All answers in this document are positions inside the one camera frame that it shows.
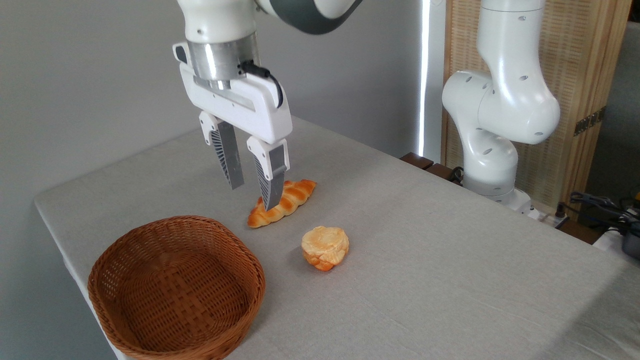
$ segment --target woven basket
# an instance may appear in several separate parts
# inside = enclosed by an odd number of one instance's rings
[[[195,216],[129,231],[96,261],[89,298],[114,346],[136,359],[229,355],[264,296],[258,259],[219,222]]]

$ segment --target fabric surface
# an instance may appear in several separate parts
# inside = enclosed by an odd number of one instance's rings
[[[118,237],[201,215],[233,231],[266,276],[229,359],[640,358],[640,269],[300,119],[286,178],[317,187],[291,216],[250,229],[260,191],[237,135],[246,184],[234,191],[197,131],[36,198],[86,299],[93,263]],[[319,225],[349,236],[327,273],[300,246]]]

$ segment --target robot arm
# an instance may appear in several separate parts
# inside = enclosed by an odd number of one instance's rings
[[[285,137],[292,124],[285,92],[260,67],[254,16],[262,9],[301,31],[323,34],[340,26],[361,1],[178,0],[187,42],[175,44],[173,53],[189,99],[202,110],[205,141],[214,146],[231,188],[237,188],[244,177],[234,128],[251,135],[247,146],[267,210],[282,196],[289,169]]]
[[[482,0],[477,48],[491,74],[459,71],[442,92],[462,140],[464,187],[521,213],[531,200],[515,189],[518,153],[511,141],[540,143],[560,118],[538,59],[544,5]]]
[[[362,0],[256,0],[266,12],[308,34],[335,30]]]

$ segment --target round bun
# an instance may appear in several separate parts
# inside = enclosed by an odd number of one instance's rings
[[[318,226],[302,237],[302,253],[318,270],[329,271],[349,252],[349,238],[339,227]]]

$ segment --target braided bread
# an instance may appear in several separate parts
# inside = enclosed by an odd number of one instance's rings
[[[262,197],[260,197],[258,203],[256,203],[253,210],[251,210],[246,224],[249,225],[249,227],[256,228],[269,225],[287,215],[291,215],[296,211],[298,206],[307,201],[314,191],[314,188],[316,188],[316,182],[311,180],[285,181],[280,203],[273,209],[264,211],[264,203]]]

